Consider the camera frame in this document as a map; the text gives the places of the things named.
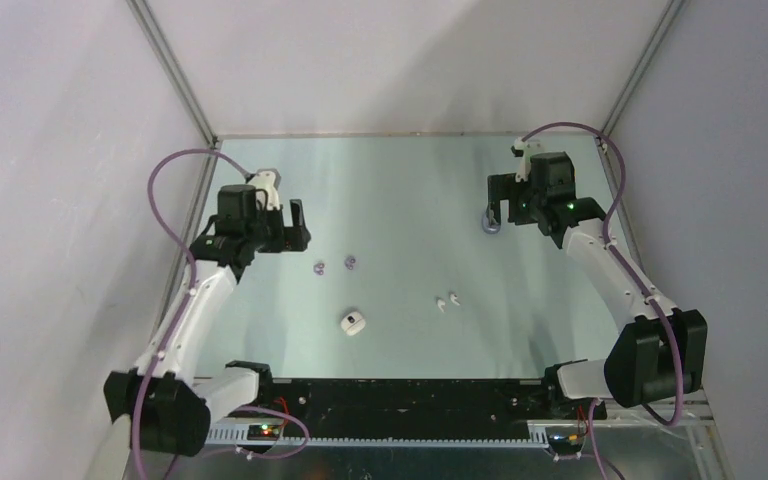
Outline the white earbud charging case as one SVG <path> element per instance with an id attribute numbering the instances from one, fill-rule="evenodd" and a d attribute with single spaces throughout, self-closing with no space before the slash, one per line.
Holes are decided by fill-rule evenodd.
<path id="1" fill-rule="evenodd" d="M 351 311 L 343 316 L 340 327 L 347 336 L 355 336 L 366 327 L 366 319 L 359 311 Z"/>

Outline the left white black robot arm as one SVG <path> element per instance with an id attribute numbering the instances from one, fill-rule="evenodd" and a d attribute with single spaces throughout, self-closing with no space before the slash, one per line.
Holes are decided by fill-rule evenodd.
<path id="1" fill-rule="evenodd" d="M 113 371 L 103 392 L 112 419 L 131 420 L 134 452 L 193 457 L 211 426 L 240 407 L 264 416 L 276 403 L 269 366 L 232 361 L 210 380 L 195 380 L 216 317 L 258 254 L 304 252 L 311 240 L 301 200 L 279 202 L 273 188 L 229 185 L 217 211 L 185 250 L 175 305 L 134 366 Z"/>

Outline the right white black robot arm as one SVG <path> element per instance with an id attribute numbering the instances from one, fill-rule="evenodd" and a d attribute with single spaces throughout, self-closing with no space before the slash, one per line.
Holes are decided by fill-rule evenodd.
<path id="1" fill-rule="evenodd" d="M 487 179 L 486 230 L 502 221 L 536 225 L 585 272 L 619 329 L 606 359 L 558 368 L 557 381 L 541 392 L 545 411 L 566 418 L 582 399 L 635 407 L 698 391 L 708 333 L 703 315 L 680 309 L 622 253 L 598 202 L 577 196 L 566 153 L 512 152 L 517 171 Z"/>

